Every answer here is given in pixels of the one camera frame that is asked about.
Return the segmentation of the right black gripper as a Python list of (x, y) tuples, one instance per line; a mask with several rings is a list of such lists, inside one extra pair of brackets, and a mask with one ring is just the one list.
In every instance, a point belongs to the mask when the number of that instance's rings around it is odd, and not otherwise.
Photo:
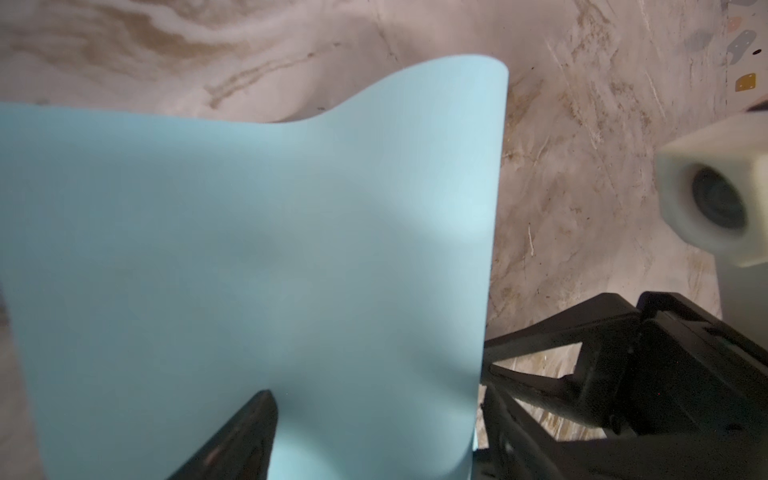
[(680, 294), (646, 292), (637, 308), (603, 293), (487, 340), (476, 465), (497, 479), (610, 479), (595, 441), (555, 440), (515, 399), (607, 426), (627, 367), (621, 407), (653, 478), (766, 478), (766, 350)]

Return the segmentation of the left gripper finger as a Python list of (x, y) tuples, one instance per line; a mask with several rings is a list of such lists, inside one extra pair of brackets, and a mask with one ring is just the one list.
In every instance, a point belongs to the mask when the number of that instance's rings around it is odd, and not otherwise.
[(257, 392), (168, 480), (265, 480), (278, 418), (273, 394)]

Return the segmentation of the light blue paper sheet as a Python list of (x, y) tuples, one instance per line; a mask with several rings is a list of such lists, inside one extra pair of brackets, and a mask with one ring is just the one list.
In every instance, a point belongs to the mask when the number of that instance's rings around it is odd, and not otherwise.
[(50, 479), (165, 479), (256, 393), (272, 479), (471, 472), (508, 70), (289, 123), (5, 103), (1, 289)]

